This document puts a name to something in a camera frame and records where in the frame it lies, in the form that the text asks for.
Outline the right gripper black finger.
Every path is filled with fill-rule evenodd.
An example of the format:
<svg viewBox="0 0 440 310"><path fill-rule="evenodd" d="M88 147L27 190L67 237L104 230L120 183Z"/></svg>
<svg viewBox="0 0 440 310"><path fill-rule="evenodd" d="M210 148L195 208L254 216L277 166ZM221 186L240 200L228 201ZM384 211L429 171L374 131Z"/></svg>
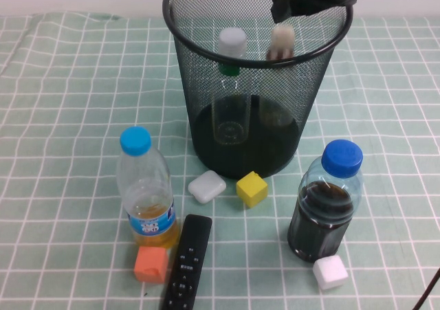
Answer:
<svg viewBox="0 0 440 310"><path fill-rule="evenodd" d="M275 23L282 23L292 16L290 0L274 0L271 7L272 18Z"/></svg>

